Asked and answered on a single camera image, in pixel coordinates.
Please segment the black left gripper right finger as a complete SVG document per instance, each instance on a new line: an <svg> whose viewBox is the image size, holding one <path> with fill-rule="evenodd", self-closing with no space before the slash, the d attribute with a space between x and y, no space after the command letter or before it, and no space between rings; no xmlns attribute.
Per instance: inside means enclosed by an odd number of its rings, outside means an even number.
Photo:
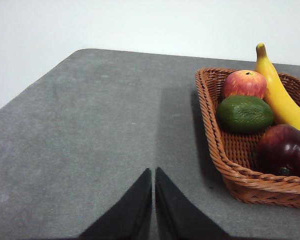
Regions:
<svg viewBox="0 0 300 240"><path fill-rule="evenodd" d="M169 176L155 170L155 199L163 222L174 240L229 240L231 236L199 210Z"/></svg>

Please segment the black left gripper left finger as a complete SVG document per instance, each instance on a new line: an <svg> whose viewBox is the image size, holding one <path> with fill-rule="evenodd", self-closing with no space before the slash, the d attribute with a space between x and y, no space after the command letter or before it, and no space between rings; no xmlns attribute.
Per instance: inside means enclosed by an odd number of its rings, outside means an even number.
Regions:
<svg viewBox="0 0 300 240"><path fill-rule="evenodd" d="M152 172L146 168L120 200L91 224L81 240L136 240L152 209Z"/></svg>

